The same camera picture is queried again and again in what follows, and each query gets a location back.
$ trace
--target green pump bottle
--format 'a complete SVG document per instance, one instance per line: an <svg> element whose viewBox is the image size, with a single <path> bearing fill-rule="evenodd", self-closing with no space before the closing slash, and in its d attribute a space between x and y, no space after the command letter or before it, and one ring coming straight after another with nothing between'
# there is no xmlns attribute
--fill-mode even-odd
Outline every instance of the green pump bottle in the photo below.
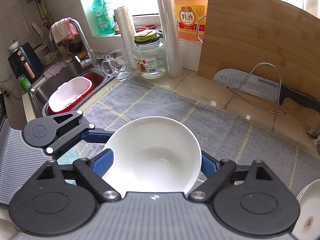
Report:
<svg viewBox="0 0 320 240"><path fill-rule="evenodd" d="M100 35L109 35L115 32L113 29L113 8L111 0L94 0L92 9L97 19Z"/></svg>

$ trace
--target kitchen knife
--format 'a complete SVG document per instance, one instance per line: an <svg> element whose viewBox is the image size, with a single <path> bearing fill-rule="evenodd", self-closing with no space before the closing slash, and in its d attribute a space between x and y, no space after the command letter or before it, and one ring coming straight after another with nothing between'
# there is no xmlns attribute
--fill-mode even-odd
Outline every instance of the kitchen knife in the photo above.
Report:
<svg viewBox="0 0 320 240"><path fill-rule="evenodd" d="M237 89L247 75L248 73L246 72L226 68L218 71L212 80ZM276 102L278 100L279 84L265 78L251 75L240 91ZM297 104L320 113L320 102L317 101L317 99L285 85L281 85L279 104L282 105L285 98L291 98Z"/></svg>

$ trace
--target cutting board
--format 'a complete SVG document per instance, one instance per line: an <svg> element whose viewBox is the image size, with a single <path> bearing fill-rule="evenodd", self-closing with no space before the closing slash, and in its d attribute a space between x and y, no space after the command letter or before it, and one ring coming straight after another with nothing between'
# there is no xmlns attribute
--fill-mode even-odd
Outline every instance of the cutting board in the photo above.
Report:
<svg viewBox="0 0 320 240"><path fill-rule="evenodd" d="M275 65L286 86L320 101L320 19L280 0L208 0L198 76L212 80L224 68L249 73L261 62ZM253 74L279 82L271 67ZM288 98L280 109L308 127L320 121Z"/></svg>

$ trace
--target black knife handle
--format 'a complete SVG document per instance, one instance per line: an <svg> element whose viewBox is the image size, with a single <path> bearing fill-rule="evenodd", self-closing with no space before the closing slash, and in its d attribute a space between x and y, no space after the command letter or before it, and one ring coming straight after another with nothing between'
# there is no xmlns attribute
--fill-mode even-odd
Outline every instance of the black knife handle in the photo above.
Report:
<svg viewBox="0 0 320 240"><path fill-rule="evenodd" d="M282 105L285 98L291 98L300 106L316 110L318 113L320 113L320 102L317 99L295 89L281 85L279 104Z"/></svg>

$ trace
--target white label sticker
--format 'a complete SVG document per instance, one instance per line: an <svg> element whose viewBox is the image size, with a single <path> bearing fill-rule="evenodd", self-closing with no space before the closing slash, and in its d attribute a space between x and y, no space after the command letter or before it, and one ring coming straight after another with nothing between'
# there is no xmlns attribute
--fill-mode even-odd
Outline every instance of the white label sticker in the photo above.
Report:
<svg viewBox="0 0 320 240"><path fill-rule="evenodd" d="M138 68L143 73L153 73L157 71L156 68L156 58L148 59L134 59L137 62Z"/></svg>

